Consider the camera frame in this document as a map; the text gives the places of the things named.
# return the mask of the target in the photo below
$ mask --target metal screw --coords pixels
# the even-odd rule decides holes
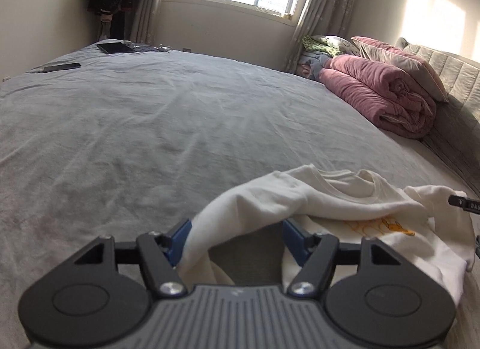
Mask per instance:
[[[315,290],[313,284],[306,281],[301,281],[292,285],[292,291],[296,295],[308,295]]]
[[[183,285],[180,283],[175,283],[174,281],[163,283],[160,286],[160,292],[164,295],[178,295],[182,291]]]

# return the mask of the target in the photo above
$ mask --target black circular pad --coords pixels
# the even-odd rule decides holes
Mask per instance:
[[[145,288],[94,265],[52,271],[20,299],[30,339],[52,347],[100,347],[130,333],[146,316]]]
[[[93,284],[74,284],[58,291],[53,297],[55,308],[65,315],[85,316],[99,312],[109,302],[109,293]]]
[[[407,316],[419,309],[422,298],[413,289],[399,285],[381,285],[365,295],[367,305],[386,316]]]
[[[348,335],[381,347],[417,347],[442,340],[455,317],[445,289],[412,265],[368,268],[338,281],[325,309]]]

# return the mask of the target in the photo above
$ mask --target sunlight patch on wall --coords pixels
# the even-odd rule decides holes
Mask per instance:
[[[428,22],[428,0],[407,0],[401,36],[410,43],[422,44]]]
[[[407,0],[401,36],[410,43],[460,53],[465,11],[448,0]]]
[[[472,59],[480,62],[480,22],[477,24],[477,36],[475,38],[475,48],[473,49]]]
[[[431,48],[460,54],[465,11],[447,0],[434,0],[426,42]]]

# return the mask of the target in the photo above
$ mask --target gray bed sheet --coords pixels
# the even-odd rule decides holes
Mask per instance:
[[[365,168],[404,187],[431,177],[322,84],[191,53],[92,45],[0,87],[0,347],[27,343],[22,292],[100,234],[133,240],[193,217],[273,170]],[[280,280],[278,227],[212,251],[237,282]]]

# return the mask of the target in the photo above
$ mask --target folded blanket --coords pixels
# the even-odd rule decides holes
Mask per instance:
[[[327,44],[321,43],[318,40],[314,40],[309,35],[303,37],[302,44],[306,51],[320,51],[323,53],[327,53],[331,57],[343,55],[345,53],[343,51],[340,51],[338,48],[331,47]]]
[[[431,129],[435,101],[403,70],[357,56],[333,58],[318,81],[376,127],[418,139]]]
[[[311,36],[311,38],[315,41],[318,41],[321,44],[336,48],[337,50],[340,50],[343,53],[360,56],[360,49],[356,45],[350,43],[348,40],[342,39],[339,36],[313,35]]]

